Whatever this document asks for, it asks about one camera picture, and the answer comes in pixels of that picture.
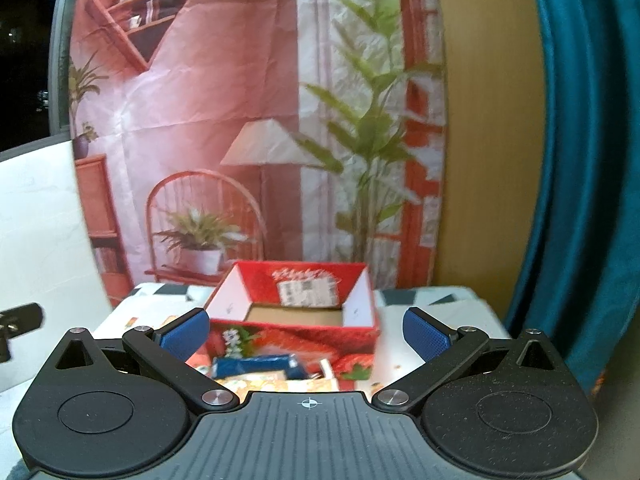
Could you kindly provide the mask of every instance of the diamond-shaped shelf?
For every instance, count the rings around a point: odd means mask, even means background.
[[[88,10],[140,72],[149,69],[187,0],[90,0]]]

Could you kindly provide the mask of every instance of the crosshair symbol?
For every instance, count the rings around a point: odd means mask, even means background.
[[[322,404],[322,402],[318,402],[317,400],[309,397],[308,399],[299,402],[299,404],[302,404],[306,409],[310,410],[311,408],[316,407],[318,404]]]

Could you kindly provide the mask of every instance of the teal curtain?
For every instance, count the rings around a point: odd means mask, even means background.
[[[640,301],[640,0],[537,1],[545,156],[506,324],[542,329],[588,389]]]

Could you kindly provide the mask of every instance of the open cardboard box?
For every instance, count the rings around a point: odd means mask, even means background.
[[[283,306],[279,283],[322,279],[337,306]],[[369,378],[380,331],[365,264],[238,261],[205,309],[213,356],[295,354],[309,373],[326,358],[338,378]]]

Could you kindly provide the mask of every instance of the gray gripper base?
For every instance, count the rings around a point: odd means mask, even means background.
[[[44,472],[32,480],[49,480]],[[474,480],[434,452],[413,421],[361,394],[255,393],[204,416],[188,442],[132,480]],[[563,480],[577,480],[565,475]]]

